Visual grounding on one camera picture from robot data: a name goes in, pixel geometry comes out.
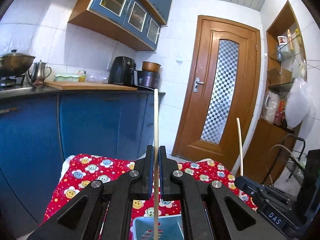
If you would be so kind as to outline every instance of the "wooden cutting board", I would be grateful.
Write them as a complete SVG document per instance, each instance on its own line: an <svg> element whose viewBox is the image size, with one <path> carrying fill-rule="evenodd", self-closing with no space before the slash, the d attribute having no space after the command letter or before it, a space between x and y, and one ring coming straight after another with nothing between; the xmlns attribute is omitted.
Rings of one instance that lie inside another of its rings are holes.
<svg viewBox="0 0 320 240"><path fill-rule="evenodd" d="M60 90L132 90L132 91L137 90L137 88L133 88L133 87L96 83L96 82L47 81L44 84L46 86L54 87Z"/></svg>

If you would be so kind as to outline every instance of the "light blue basket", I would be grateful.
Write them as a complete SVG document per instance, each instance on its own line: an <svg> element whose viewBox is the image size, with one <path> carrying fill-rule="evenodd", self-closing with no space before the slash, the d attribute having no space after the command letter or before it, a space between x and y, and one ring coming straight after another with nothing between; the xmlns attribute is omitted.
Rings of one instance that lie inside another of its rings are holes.
<svg viewBox="0 0 320 240"><path fill-rule="evenodd" d="M137 217L133 220L133 239L153 239L153 217ZM159 217L159 235L161 240L183 240L181 215Z"/></svg>

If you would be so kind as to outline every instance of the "door frame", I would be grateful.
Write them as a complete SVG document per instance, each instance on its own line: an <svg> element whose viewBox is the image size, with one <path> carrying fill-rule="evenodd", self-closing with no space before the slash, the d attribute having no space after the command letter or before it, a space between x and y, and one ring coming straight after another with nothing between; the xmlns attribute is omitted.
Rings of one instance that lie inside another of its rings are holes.
<svg viewBox="0 0 320 240"><path fill-rule="evenodd" d="M179 147L179 142L182 136L182 132L184 129L184 125L187 119L187 113L189 109L189 104L191 100L191 95L193 93L193 83L194 83L194 77L196 74L196 66L197 66L197 60L198 60L198 55L199 55L199 47L200 47L200 38L201 38L201 32L202 32L202 22L204 20L209 20L209 21L214 21L214 22L220 22L220 23L226 23L229 25L234 25L237 27L241 27L250 31L253 31L256 33L256 42L257 42L257 58L256 58L256 73L255 73L255 78L254 78L254 87L252 91L252 98L250 102L250 109L249 109L249 116L251 118L248 118L250 120L246 120L245 123L241 124L241 136L242 136L242 144L247 136L249 126L251 123L251 120L253 118L253 111L256 105L256 100L257 100L257 95L258 95L258 87L259 87L259 81L260 81L260 68L261 68L261 38L260 38L260 30L242 24L238 23L235 21L227 20L227 19L222 19L218 17L212 17L212 16L205 16L205 15L198 15L198 20L197 20L197 28L196 28L196 38L195 38L195 45L193 48L193 55L192 55L192 61L191 61L191 69L190 69L190 74L189 74L189 80L188 80L188 85L187 85L187 92L186 96L184 98L184 103L183 103L183 108L182 108L182 114L179 122L179 127L177 131L177 136L174 141L174 146L172 150L172 155L173 156L178 156L178 147Z"/></svg>

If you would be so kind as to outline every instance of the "silver pivot bolt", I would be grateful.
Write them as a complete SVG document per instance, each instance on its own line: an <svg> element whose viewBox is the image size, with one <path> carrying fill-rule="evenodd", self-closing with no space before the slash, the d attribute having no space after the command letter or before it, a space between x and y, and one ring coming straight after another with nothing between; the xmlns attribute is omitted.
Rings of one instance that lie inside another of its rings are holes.
<svg viewBox="0 0 320 240"><path fill-rule="evenodd" d="M101 186L101 181L99 180L94 180L91 182L91 187L100 187Z"/></svg>
<svg viewBox="0 0 320 240"><path fill-rule="evenodd" d="M131 177L137 177L139 175L139 171L136 171L136 170L132 170L129 172L129 175Z"/></svg>
<svg viewBox="0 0 320 240"><path fill-rule="evenodd" d="M174 171L174 172L173 172L173 175L174 175L175 177L181 177L181 176L183 175L183 172L182 172L182 171Z"/></svg>
<svg viewBox="0 0 320 240"><path fill-rule="evenodd" d="M213 182L211 182L211 185L212 187L220 188L222 186L222 183L219 180L214 180Z"/></svg>

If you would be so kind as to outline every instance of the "stainless steel pitcher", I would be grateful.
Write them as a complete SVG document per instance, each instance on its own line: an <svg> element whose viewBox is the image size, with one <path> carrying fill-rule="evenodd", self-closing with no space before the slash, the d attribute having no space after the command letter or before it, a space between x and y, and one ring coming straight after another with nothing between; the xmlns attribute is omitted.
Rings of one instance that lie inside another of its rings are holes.
<svg viewBox="0 0 320 240"><path fill-rule="evenodd" d="M32 84L42 84L44 80L51 74L52 69L49 66L46 67L45 65L47 65L47 63L44 63L40 60L39 62L33 64L32 73L30 70L26 72L26 75L28 75L28 78ZM47 76L45 75L46 68L50 69L50 73Z"/></svg>

